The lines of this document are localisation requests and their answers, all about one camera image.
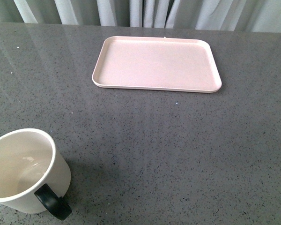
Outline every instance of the countertop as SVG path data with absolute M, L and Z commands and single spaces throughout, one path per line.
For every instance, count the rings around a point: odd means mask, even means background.
M 99 88 L 111 36 L 204 40 L 222 87 Z M 73 212 L 0 224 L 281 224 L 281 34 L 0 23 L 0 136 L 21 128 L 55 140 Z

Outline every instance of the black mug handle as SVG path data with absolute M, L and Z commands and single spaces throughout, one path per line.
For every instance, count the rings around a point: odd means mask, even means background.
M 66 201 L 62 197 L 58 198 L 47 184 L 41 186 L 34 195 L 57 219 L 64 220 L 72 212 Z

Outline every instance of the pink tray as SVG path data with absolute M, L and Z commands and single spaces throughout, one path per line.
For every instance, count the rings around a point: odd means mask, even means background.
M 102 88 L 205 93 L 222 85 L 209 44 L 162 37 L 109 37 L 92 80 Z

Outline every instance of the curtain fold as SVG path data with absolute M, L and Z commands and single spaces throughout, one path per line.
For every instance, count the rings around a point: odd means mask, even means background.
M 0 22 L 281 33 L 281 0 L 0 0 Z

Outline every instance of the mug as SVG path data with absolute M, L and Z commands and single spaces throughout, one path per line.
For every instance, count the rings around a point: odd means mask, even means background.
M 0 203 L 24 213 L 48 210 L 64 220 L 72 212 L 62 198 L 70 168 L 46 132 L 26 128 L 0 137 Z

